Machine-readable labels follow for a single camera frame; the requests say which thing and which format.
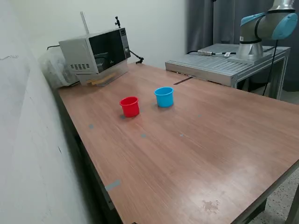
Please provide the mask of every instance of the blue tape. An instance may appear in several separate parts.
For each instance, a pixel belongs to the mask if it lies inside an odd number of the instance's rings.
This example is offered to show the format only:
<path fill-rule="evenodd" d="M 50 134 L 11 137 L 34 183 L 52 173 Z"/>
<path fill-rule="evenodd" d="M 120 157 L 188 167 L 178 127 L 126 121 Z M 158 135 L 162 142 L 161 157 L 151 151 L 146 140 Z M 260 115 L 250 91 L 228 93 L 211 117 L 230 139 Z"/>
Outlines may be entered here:
<path fill-rule="evenodd" d="M 116 186 L 118 186 L 118 185 L 120 185 L 120 184 L 121 184 L 121 181 L 120 181 L 120 180 L 116 180 L 115 182 L 113 182 L 113 183 L 107 185 L 107 186 L 105 187 L 105 189 L 106 189 L 106 191 L 109 191 L 109 190 L 115 188 Z"/>

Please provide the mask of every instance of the table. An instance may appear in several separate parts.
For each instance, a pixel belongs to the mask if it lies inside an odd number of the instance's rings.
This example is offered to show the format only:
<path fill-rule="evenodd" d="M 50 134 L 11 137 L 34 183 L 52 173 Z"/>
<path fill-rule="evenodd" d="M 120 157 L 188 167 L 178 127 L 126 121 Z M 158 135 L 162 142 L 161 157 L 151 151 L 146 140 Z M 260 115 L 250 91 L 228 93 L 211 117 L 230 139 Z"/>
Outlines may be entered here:
<path fill-rule="evenodd" d="M 147 65 L 59 94 L 125 224 L 244 223 L 299 165 L 299 107 Z M 174 105 L 153 94 L 174 88 Z M 137 96 L 124 118 L 119 101 Z M 298 221 L 299 193 L 288 218 Z"/>
<path fill-rule="evenodd" d="M 237 52 L 238 44 L 214 44 L 203 48 L 212 52 Z M 263 46 L 264 51 L 270 46 Z M 285 78 L 285 69 L 291 48 L 277 47 L 274 60 L 274 68 L 271 75 L 269 97 L 280 99 L 281 90 Z M 271 66 L 272 57 L 257 65 L 230 62 L 223 56 L 199 56 L 197 53 L 174 58 L 165 63 L 166 70 L 179 72 L 203 80 L 216 82 L 222 85 L 237 88 L 237 84 L 259 71 Z"/>

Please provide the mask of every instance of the wooden table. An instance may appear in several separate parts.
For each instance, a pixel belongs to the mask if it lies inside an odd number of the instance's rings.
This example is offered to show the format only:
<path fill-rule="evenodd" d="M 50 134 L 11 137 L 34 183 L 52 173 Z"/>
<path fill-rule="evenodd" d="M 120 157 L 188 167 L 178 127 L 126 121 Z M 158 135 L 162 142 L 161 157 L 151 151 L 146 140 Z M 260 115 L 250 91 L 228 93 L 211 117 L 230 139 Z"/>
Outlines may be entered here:
<path fill-rule="evenodd" d="M 242 223 L 298 167 L 299 106 L 129 69 L 103 88 L 59 91 L 123 223 Z M 174 106 L 157 107 L 161 86 L 174 88 Z M 122 116 L 127 96 L 139 98 L 135 118 Z M 297 205 L 291 210 L 296 223 Z"/>

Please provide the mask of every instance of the metal base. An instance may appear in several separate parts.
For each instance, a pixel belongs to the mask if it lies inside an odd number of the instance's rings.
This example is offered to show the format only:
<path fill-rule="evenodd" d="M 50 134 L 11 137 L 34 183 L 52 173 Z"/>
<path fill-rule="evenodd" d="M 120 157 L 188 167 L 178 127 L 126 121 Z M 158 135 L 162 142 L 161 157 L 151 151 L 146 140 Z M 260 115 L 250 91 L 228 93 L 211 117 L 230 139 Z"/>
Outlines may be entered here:
<path fill-rule="evenodd" d="M 272 57 L 272 53 L 264 53 L 261 58 L 253 58 L 253 59 L 241 59 L 241 58 L 238 58 L 237 55 L 234 55 L 234 56 L 228 58 L 228 61 L 256 65 L 256 64 L 260 64 L 264 61 L 267 61 L 271 57 Z"/>

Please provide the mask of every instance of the metal table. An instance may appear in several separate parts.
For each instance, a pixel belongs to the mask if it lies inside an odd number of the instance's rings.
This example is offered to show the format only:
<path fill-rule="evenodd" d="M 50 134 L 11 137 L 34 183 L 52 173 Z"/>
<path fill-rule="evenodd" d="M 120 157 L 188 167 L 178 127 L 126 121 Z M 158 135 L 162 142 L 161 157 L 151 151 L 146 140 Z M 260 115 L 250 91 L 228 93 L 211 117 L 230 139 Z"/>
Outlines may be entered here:
<path fill-rule="evenodd" d="M 218 52 L 236 52 L 237 44 L 214 44 L 203 48 L 205 51 Z M 271 86 L 269 97 L 280 99 L 281 90 L 285 77 L 285 69 L 290 53 L 289 47 L 277 47 L 274 67 L 271 75 Z M 228 61 L 224 56 L 201 56 L 197 53 L 190 53 L 178 59 L 170 60 L 165 63 L 166 70 L 179 72 L 195 78 L 219 83 L 233 88 L 237 87 L 238 82 L 258 73 L 269 67 L 272 57 L 259 64 L 251 65 Z"/>

